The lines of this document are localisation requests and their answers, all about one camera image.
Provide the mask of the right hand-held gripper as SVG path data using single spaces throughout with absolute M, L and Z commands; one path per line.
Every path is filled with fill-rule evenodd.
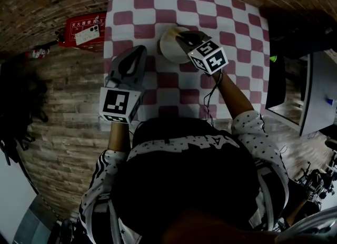
M 185 53 L 188 53 L 194 66 L 212 75 L 229 62 L 224 48 L 202 31 L 183 31 L 175 40 Z

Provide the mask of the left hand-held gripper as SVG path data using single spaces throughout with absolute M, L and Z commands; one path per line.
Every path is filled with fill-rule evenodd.
M 129 48 L 111 63 L 109 76 L 100 90 L 100 116 L 110 122 L 132 123 L 145 92 L 143 78 L 147 58 L 144 45 Z

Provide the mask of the white plate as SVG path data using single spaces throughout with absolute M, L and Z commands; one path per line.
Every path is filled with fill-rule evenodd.
M 188 31 L 187 28 L 181 26 L 173 26 L 167 29 L 160 39 L 161 53 L 169 61 L 176 64 L 184 64 L 190 61 L 189 57 L 185 54 L 183 49 L 175 40 L 174 30 L 179 32 Z

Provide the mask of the person's left forearm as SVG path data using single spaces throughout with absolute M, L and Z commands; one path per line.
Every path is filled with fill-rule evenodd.
M 108 150 L 129 153 L 131 150 L 129 125 L 127 123 L 111 123 Z

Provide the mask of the person's right forearm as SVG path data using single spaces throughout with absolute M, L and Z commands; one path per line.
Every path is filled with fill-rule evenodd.
M 251 102 L 226 73 L 215 72 L 212 74 L 212 78 L 217 83 L 217 88 L 219 89 L 232 119 L 235 119 L 241 113 L 254 110 Z

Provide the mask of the pink white checkered tablecloth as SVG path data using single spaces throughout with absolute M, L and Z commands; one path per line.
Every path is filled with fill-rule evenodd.
M 258 8 L 238 0 L 108 0 L 104 69 L 128 48 L 144 45 L 145 95 L 136 119 L 165 114 L 228 119 L 214 81 L 192 63 L 170 62 L 160 38 L 173 26 L 200 30 L 220 43 L 228 58 L 225 73 L 255 110 L 264 112 L 269 81 L 269 27 Z

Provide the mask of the white phone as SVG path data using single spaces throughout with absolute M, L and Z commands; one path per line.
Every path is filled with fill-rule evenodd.
M 81 32 L 75 34 L 76 45 L 81 45 L 91 40 L 100 37 L 100 30 L 98 25 L 91 26 Z

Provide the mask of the red fire extinguisher box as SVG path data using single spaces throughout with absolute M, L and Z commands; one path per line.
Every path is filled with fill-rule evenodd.
M 104 47 L 106 12 L 77 16 L 66 20 L 64 47 L 73 47 L 81 50 L 102 53 Z M 75 35 L 84 30 L 98 31 L 99 36 L 93 40 L 77 45 Z

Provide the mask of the black desk chair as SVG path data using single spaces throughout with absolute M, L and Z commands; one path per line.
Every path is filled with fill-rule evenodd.
M 285 62 L 278 56 L 274 62 L 270 61 L 269 83 L 265 108 L 269 109 L 282 104 L 286 94 Z

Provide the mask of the black jacket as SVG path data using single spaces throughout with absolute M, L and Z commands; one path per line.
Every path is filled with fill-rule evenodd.
M 326 50 L 337 53 L 337 19 L 319 9 L 260 8 L 267 19 L 270 55 L 296 59 Z

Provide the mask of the black wheeled chair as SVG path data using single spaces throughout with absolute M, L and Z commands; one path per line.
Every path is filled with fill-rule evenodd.
M 0 66 L 0 150 L 7 163 L 17 163 L 17 145 L 35 141 L 28 132 L 33 118 L 48 121 L 43 111 L 47 86 L 35 72 L 27 72 L 22 63 L 7 62 Z

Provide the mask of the person's black star-print shirt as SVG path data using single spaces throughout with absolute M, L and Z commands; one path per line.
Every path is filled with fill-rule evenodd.
M 192 118 L 151 119 L 122 151 L 104 150 L 79 207 L 93 244 L 159 244 L 187 211 L 241 230 L 270 231 L 289 200 L 289 177 L 256 111 L 231 131 Z

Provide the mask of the grey white desk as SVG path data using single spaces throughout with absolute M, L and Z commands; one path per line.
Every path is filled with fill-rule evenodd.
M 333 105 L 329 105 L 327 99 L 333 99 Z M 301 109 L 298 122 L 277 113 L 273 108 L 265 109 L 265 113 L 294 129 L 300 136 L 334 123 L 337 111 L 337 63 L 324 51 L 308 55 L 305 96 Z

